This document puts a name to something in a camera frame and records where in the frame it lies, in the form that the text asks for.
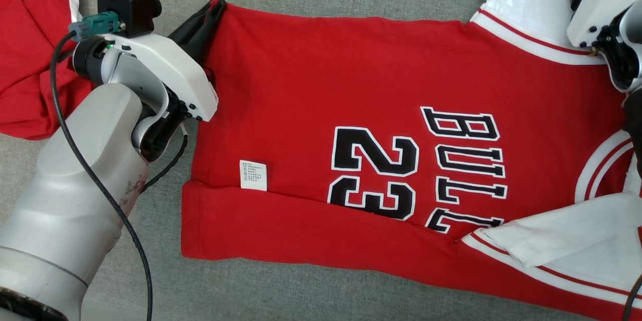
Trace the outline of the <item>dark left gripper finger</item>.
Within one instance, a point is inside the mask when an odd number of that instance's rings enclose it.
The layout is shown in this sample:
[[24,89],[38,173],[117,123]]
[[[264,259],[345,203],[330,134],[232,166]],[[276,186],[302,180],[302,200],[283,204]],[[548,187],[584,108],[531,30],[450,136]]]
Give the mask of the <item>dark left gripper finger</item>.
[[202,8],[194,17],[195,30],[188,40],[188,54],[200,65],[206,60],[225,10],[226,8]]
[[208,49],[221,19],[222,0],[210,0],[168,37],[186,49]]

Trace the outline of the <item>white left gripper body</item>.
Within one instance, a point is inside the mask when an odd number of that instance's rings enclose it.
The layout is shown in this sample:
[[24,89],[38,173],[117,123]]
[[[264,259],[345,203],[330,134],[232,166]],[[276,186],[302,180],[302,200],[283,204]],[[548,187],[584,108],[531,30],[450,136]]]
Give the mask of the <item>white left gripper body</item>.
[[194,105],[193,117],[208,122],[215,115],[219,98],[213,85],[202,67],[173,40],[160,35],[115,35],[114,41],[115,48],[136,56],[179,100]]

